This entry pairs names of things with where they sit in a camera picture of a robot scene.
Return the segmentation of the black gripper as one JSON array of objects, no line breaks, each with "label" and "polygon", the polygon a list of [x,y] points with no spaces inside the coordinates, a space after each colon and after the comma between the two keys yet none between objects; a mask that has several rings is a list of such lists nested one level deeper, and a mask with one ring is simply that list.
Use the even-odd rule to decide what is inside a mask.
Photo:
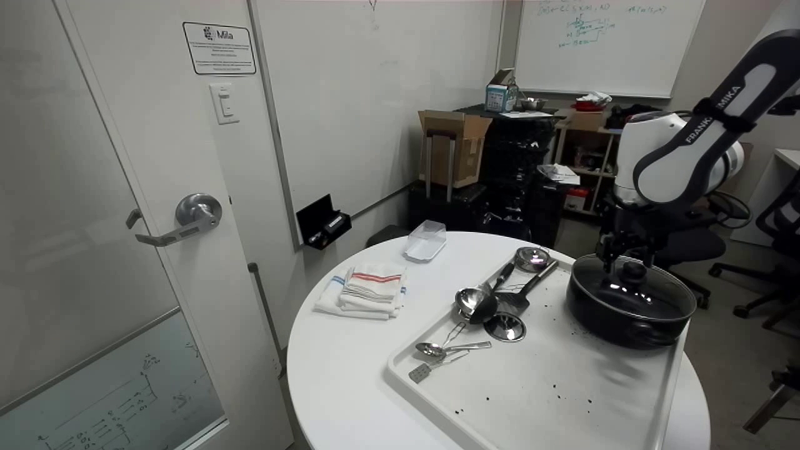
[{"label": "black gripper", "polygon": [[605,205],[599,210],[603,228],[595,255],[609,265],[619,255],[654,262],[654,253],[665,245],[668,235],[677,230],[677,220],[653,207]]}]

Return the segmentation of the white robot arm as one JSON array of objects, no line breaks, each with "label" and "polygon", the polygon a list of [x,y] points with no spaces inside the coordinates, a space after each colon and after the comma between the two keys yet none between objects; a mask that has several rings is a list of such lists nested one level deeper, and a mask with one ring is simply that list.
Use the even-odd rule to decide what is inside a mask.
[{"label": "white robot arm", "polygon": [[773,30],[684,117],[639,112],[623,126],[605,262],[647,261],[669,220],[742,167],[740,138],[797,85],[797,55],[800,30]]}]

